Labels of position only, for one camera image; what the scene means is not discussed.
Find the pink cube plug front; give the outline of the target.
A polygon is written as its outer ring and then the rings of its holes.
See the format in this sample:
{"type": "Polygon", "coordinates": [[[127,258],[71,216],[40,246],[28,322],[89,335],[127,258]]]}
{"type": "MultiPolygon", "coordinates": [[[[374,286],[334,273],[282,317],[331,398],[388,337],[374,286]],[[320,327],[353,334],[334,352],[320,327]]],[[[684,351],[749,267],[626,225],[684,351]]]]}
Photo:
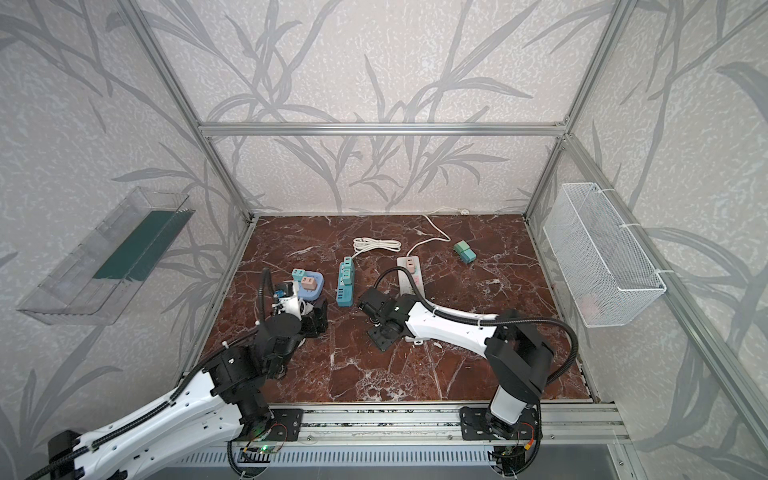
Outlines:
{"type": "Polygon", "coordinates": [[[301,280],[301,287],[307,291],[315,291],[318,288],[317,279],[314,276],[305,275],[301,280]]]}

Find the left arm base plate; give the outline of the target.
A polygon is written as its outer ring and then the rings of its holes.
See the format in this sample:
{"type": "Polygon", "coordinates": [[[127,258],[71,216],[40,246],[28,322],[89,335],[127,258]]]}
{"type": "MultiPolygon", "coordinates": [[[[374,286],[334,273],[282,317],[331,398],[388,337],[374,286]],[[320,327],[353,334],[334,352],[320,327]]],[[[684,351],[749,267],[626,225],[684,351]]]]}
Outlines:
{"type": "Polygon", "coordinates": [[[304,410],[279,408],[272,411],[272,419],[254,438],[255,442],[296,442],[299,438],[304,410]]]}

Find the green double cube plug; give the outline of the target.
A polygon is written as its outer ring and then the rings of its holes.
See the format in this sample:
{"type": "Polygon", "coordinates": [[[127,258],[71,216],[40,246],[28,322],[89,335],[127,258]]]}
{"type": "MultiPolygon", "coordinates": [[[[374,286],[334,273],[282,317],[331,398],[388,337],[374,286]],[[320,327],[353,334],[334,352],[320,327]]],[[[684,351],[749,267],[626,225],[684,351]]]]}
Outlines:
{"type": "Polygon", "coordinates": [[[459,241],[453,246],[453,250],[457,253],[461,261],[465,264],[471,264],[477,258],[475,252],[471,249],[466,241],[459,241]]]}

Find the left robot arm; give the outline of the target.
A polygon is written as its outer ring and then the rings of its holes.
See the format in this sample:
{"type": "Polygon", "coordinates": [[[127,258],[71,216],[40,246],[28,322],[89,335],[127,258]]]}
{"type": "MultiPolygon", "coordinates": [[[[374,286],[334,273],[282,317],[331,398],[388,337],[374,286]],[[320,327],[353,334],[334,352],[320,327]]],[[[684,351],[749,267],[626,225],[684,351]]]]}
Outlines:
{"type": "Polygon", "coordinates": [[[168,393],[104,427],[64,431],[48,443],[34,479],[144,479],[186,454],[258,438],[275,419],[261,390],[282,378],[303,341],[328,328],[328,302],[300,294],[301,282],[273,284],[262,272],[254,328],[196,364],[168,393]]]}

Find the teal USB power strip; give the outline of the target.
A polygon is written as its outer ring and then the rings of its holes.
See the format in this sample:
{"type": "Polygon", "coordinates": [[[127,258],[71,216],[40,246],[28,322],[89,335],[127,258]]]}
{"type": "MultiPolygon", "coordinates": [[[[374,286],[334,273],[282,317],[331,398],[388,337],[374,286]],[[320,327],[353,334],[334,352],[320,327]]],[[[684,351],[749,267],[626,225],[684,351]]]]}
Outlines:
{"type": "Polygon", "coordinates": [[[339,307],[351,307],[354,303],[355,266],[352,257],[345,257],[339,265],[336,303],[339,307]]]}

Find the aluminium cage frame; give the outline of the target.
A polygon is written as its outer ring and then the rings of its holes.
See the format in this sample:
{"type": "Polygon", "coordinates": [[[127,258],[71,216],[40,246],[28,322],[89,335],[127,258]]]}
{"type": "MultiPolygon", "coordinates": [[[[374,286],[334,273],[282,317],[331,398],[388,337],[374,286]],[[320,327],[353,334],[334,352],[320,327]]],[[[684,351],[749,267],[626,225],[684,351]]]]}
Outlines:
{"type": "MultiPolygon", "coordinates": [[[[181,83],[165,56],[159,41],[149,25],[147,17],[136,1],[120,1],[117,4],[120,17],[132,32],[150,64],[162,81],[166,91],[179,109],[190,132],[192,142],[203,153],[208,164],[225,184],[228,192],[239,203],[247,218],[251,218],[248,204],[240,189],[234,184],[232,174],[224,166],[213,149],[207,130],[216,136],[552,136],[556,138],[554,152],[537,184],[533,198],[538,200],[544,186],[563,154],[571,156],[581,174],[602,188],[607,202],[619,216],[631,223],[635,215],[614,190],[612,182],[586,151],[575,133],[575,126],[594,91],[599,76],[604,72],[613,50],[619,43],[637,4],[634,1],[616,1],[612,5],[609,21],[601,34],[598,47],[590,60],[584,80],[579,87],[567,117],[561,122],[516,123],[254,123],[235,122],[210,125],[202,123],[192,110],[192,103],[183,92],[181,83]]],[[[757,384],[749,377],[736,355],[726,346],[714,325],[695,302],[694,297],[676,276],[667,283],[664,299],[709,371],[717,380],[721,391],[732,404],[737,415],[748,427],[760,447],[767,446],[767,399],[757,384]]]]}

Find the long white power strip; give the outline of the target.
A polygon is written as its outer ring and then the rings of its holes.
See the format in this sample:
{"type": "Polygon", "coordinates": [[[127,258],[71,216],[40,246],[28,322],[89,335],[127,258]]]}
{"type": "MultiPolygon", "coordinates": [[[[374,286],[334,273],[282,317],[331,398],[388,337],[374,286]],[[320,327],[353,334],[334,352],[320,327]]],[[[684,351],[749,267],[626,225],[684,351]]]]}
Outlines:
{"type": "Polygon", "coordinates": [[[424,282],[422,278],[422,270],[419,258],[417,256],[398,257],[396,263],[399,267],[403,267],[408,270],[416,285],[416,288],[413,288],[407,278],[407,275],[404,272],[399,271],[399,292],[401,294],[413,294],[415,291],[418,291],[422,296],[424,296],[424,282]]]}

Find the blue square power socket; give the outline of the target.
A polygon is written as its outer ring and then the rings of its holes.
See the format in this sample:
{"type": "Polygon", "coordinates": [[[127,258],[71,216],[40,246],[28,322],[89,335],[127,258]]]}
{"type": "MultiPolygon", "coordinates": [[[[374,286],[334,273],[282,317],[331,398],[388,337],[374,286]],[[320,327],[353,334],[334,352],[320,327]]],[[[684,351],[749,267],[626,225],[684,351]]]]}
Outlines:
{"type": "Polygon", "coordinates": [[[314,302],[323,292],[324,277],[319,272],[305,271],[298,281],[298,285],[298,297],[308,302],[314,302]]]}

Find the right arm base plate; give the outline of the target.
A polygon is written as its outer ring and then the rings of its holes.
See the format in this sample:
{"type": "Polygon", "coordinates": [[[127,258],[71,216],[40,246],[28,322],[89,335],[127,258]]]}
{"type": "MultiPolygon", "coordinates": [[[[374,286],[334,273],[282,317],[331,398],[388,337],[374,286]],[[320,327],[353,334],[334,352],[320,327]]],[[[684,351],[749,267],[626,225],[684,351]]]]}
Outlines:
{"type": "Polygon", "coordinates": [[[508,424],[491,415],[486,407],[463,406],[459,409],[462,439],[530,441],[536,438],[540,414],[538,407],[526,407],[520,418],[508,424]]]}

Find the clear plastic tray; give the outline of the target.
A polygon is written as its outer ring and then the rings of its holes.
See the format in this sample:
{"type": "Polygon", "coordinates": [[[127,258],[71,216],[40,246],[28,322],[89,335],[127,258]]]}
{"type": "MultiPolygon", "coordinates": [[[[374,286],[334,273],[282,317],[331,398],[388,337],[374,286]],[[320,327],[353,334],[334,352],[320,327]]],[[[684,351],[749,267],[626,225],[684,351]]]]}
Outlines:
{"type": "Polygon", "coordinates": [[[114,324],[194,213],[185,193],[134,188],[17,310],[46,325],[114,324]]]}

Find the aluminium front rail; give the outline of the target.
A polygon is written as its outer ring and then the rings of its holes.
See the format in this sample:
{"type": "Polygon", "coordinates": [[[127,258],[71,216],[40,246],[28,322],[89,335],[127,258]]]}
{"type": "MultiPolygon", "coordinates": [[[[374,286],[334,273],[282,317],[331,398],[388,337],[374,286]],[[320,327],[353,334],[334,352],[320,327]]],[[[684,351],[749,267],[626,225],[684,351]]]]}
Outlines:
{"type": "MultiPolygon", "coordinates": [[[[213,403],[209,406],[192,400],[173,402],[144,422],[145,428],[157,427],[170,434],[190,428],[194,447],[237,440],[257,447],[262,443],[289,445],[453,445],[475,442],[502,445],[506,440],[462,439],[459,409],[463,406],[486,407],[484,403],[410,403],[404,404],[303,404],[279,408],[304,410],[296,442],[255,442],[253,438],[267,426],[265,420],[248,427],[241,422],[237,406],[213,403]]],[[[538,410],[540,420],[536,436],[555,444],[627,443],[629,434],[618,409],[612,404],[549,403],[538,410]]]]}

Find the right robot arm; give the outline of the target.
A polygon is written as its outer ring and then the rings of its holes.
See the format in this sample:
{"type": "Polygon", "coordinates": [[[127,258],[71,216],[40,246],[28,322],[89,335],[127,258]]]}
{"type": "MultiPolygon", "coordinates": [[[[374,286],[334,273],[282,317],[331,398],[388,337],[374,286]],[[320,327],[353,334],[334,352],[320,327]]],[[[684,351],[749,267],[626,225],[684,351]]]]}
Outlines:
{"type": "Polygon", "coordinates": [[[484,358],[498,388],[480,430],[498,438],[513,438],[524,414],[539,410],[546,388],[575,363],[579,340],[573,328],[554,318],[523,317],[514,309],[486,315],[441,307],[419,291],[393,297],[380,291],[379,284],[394,272],[404,274],[410,286],[416,286],[407,268],[392,267],[357,302],[374,324],[368,332],[373,343],[385,351],[405,337],[436,340],[484,358]],[[539,332],[540,325],[557,327],[568,336],[568,353],[557,368],[552,367],[555,349],[539,332]]]}

